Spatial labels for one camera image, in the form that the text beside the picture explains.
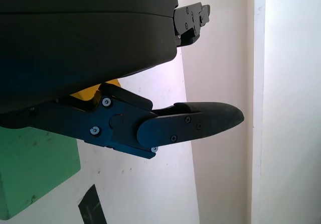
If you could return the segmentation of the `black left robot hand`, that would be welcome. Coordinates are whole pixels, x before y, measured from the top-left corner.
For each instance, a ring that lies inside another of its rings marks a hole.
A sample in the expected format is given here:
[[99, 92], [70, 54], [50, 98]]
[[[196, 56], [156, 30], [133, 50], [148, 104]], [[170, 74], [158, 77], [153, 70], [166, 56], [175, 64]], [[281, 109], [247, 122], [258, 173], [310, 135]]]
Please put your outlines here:
[[1, 126], [32, 127], [153, 158], [244, 121], [221, 102], [153, 109], [109, 83], [173, 60], [210, 6], [178, 0], [1, 0]]

